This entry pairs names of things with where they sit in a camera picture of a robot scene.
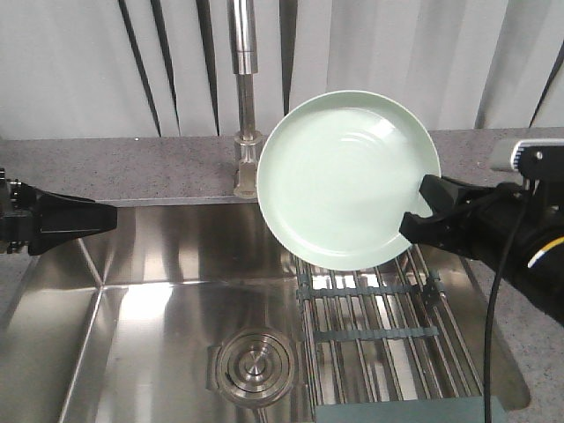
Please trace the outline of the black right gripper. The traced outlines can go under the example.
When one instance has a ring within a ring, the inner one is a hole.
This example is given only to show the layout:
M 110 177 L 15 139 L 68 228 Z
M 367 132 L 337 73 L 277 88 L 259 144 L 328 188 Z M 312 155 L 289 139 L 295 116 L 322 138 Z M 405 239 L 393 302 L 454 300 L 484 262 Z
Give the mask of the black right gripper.
M 427 174 L 419 193 L 433 215 L 404 213 L 399 233 L 411 244 L 479 260 L 496 269 L 510 241 L 508 269 L 563 267 L 562 182 L 537 182 L 532 192 L 501 184 L 493 192 L 496 198 L 488 202 L 488 187 Z

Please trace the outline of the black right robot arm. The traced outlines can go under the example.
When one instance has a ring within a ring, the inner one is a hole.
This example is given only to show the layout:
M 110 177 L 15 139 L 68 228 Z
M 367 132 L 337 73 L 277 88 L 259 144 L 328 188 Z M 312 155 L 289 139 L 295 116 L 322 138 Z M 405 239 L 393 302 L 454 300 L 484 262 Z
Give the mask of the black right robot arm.
M 477 260 L 557 323 L 563 321 L 563 191 L 540 182 L 484 187 L 427 174 L 419 193 L 431 208 L 407 212 L 399 232 L 409 242 Z

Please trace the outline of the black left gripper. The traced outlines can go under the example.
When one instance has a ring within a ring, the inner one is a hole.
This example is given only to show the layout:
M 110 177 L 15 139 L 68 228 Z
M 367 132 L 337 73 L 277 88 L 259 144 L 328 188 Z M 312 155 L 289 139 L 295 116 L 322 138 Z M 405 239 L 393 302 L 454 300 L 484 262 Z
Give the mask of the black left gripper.
M 39 256 L 67 241 L 117 228 L 115 206 L 12 180 L 1 170 L 1 253 Z

